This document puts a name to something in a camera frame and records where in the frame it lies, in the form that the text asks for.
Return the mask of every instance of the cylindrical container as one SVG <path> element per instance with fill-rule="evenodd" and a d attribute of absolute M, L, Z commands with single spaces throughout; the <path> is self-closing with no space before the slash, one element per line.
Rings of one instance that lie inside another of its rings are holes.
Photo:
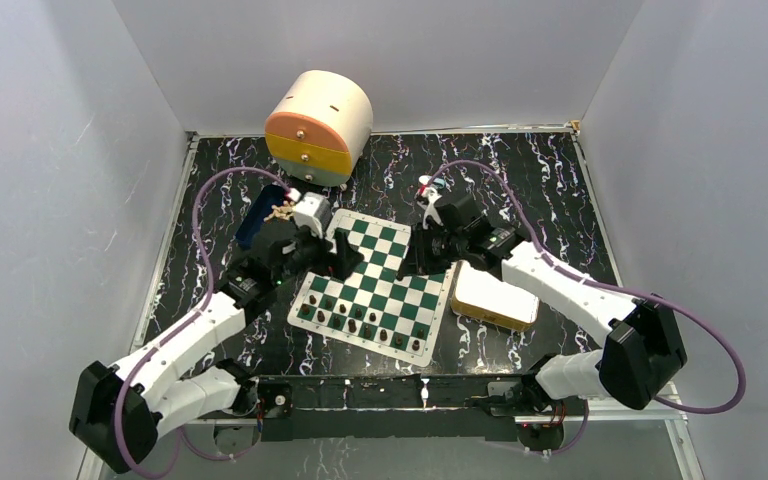
<path fill-rule="evenodd" d="M 336 73 L 311 70 L 296 79 L 266 119 L 266 145 L 290 175 L 324 187 L 349 179 L 372 132 L 372 104 Z"/>

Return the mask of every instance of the table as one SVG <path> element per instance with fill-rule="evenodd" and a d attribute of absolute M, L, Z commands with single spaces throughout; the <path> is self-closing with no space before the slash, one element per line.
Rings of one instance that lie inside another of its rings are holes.
<path fill-rule="evenodd" d="M 414 202 L 418 178 L 443 162 L 477 160 L 496 169 L 522 202 L 543 242 L 555 255 L 595 279 L 614 282 L 608 252 L 569 132 L 375 135 L 348 182 L 346 191 L 289 178 L 272 160 L 263 138 L 204 138 L 187 179 L 156 303 L 147 323 L 151 339 L 197 305 L 204 294 L 204 269 L 197 263 L 190 212 L 202 183 L 232 166 L 257 166 L 277 173 L 300 191 L 326 195 L 333 208 L 348 208 L 411 224 L 422 209 Z M 485 173 L 452 169 L 445 179 L 453 191 L 468 191 L 497 219 L 514 215 L 509 199 Z M 202 232 L 214 271 L 236 254 L 233 235 L 263 184 L 255 176 L 231 175 L 208 195 Z M 433 360 L 417 368 L 392 358 L 325 339 L 286 322 L 295 285 L 285 285 L 278 301 L 245 332 L 235 335 L 200 361 L 200 373 L 223 358 L 235 358 L 253 374 L 393 375 L 513 373 L 527 370 L 544 354 L 572 354 L 595 344 L 577 325 L 545 304 L 525 333 L 447 312 Z"/>

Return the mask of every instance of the yellow drawer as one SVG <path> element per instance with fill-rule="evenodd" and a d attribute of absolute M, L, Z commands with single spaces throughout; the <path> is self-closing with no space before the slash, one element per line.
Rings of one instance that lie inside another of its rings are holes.
<path fill-rule="evenodd" d="M 266 146 L 269 147 L 269 153 L 275 158 L 288 160 L 303 165 L 310 165 L 314 168 L 339 173 L 342 175 L 351 175 L 352 157 L 349 152 L 340 152 L 330 148 L 317 147 L 309 143 L 300 142 L 295 139 L 281 137 L 275 134 L 266 134 Z M 308 156 L 308 161 L 302 160 L 302 155 Z"/>

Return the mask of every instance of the blue object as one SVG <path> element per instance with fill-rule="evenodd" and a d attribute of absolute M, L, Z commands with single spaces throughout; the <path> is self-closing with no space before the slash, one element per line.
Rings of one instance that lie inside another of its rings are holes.
<path fill-rule="evenodd" d="M 257 200 L 254 201 L 234 238 L 237 244 L 243 250 L 248 250 L 252 246 L 252 241 L 260 227 L 263 226 L 263 219 L 272 213 L 272 206 L 280 207 L 284 205 L 284 189 L 278 185 L 267 185 L 260 191 Z"/>

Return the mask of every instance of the metal frame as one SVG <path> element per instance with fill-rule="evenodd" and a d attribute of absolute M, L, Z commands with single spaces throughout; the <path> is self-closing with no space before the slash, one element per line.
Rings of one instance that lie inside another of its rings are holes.
<path fill-rule="evenodd" d="M 522 133 L 522 132 L 563 132 L 571 133 L 573 138 L 573 146 L 575 148 L 576 157 L 579 166 L 581 167 L 584 175 L 585 185 L 588 192 L 590 192 L 590 200 L 593 205 L 593 209 L 596 213 L 596 219 L 599 224 L 599 229 L 602 232 L 602 238 L 605 242 L 605 249 L 608 252 L 608 258 L 611 262 L 611 268 L 614 272 L 617 284 L 622 285 L 622 280 L 617 268 L 616 257 L 614 256 L 611 243 L 608 238 L 607 230 L 605 229 L 605 222 L 602 214 L 599 210 L 598 203 L 595 196 L 593 196 L 593 184 L 590 177 L 590 172 L 587 168 L 587 161 L 579 142 L 578 131 L 572 128 L 571 124 L 552 124 L 552 125 L 486 125 L 486 126 L 473 126 L 473 127 L 458 127 L 447 129 L 434 129 L 434 130 L 405 130 L 405 131 L 384 131 L 374 132 L 375 135 L 408 135 L 408 134 L 468 134 L 468 133 Z M 169 251 L 169 245 L 172 241 L 172 236 L 175 230 L 175 220 L 177 213 L 180 211 L 184 192 L 189 180 L 189 173 L 192 169 L 193 162 L 195 161 L 198 144 L 201 139 L 206 138 L 221 138 L 221 137 L 235 137 L 235 136 L 262 136 L 261 135 L 246 135 L 246 134 L 225 134 L 225 135 L 199 135 L 193 133 L 190 137 L 190 141 L 187 147 L 187 153 L 184 160 L 184 167 L 182 170 L 181 181 L 178 185 L 178 190 L 175 195 L 173 216 L 170 219 L 169 227 L 163 236 L 161 242 L 161 248 L 158 252 L 157 262 L 155 264 L 154 273 L 152 274 L 150 288 L 148 290 L 146 301 L 142 309 L 142 315 L 137 325 L 137 330 L 134 335 L 134 339 L 131 343 L 131 351 L 140 348 L 145 341 L 145 333 L 148 327 L 148 321 L 150 318 L 151 307 L 154 303 L 154 292 L 160 282 L 160 278 L 163 272 L 163 267 L 166 264 L 167 255 Z M 662 390 L 662 395 L 667 398 L 680 402 L 678 392 L 675 385 L 670 382 Z M 568 420 L 573 422 L 580 422 L 581 417 L 568 417 Z M 618 402 L 612 399 L 593 400 L 590 402 L 590 420 L 591 421 L 651 421 L 651 420 L 664 420 L 664 424 L 667 428 L 667 433 L 670 437 L 670 441 L 673 446 L 673 452 L 676 457 L 679 469 L 681 471 L 682 478 L 685 480 L 703 480 L 704 475 L 702 468 L 699 464 L 699 460 L 696 456 L 696 451 L 693 448 L 693 443 L 690 438 L 690 434 L 687 429 L 687 415 L 683 412 L 670 409 L 657 403 L 649 405 L 642 411 L 629 410 Z M 545 421 L 539 417 L 521 416 L 515 417 L 517 422 L 539 422 Z M 207 419 L 207 420 L 195 420 L 190 424 L 213 424 L 216 426 L 253 426 L 255 421 L 251 419 Z M 104 463 L 89 449 L 85 449 L 84 457 L 81 462 L 81 468 L 78 471 L 77 480 L 99 480 L 101 478 L 102 469 Z"/>

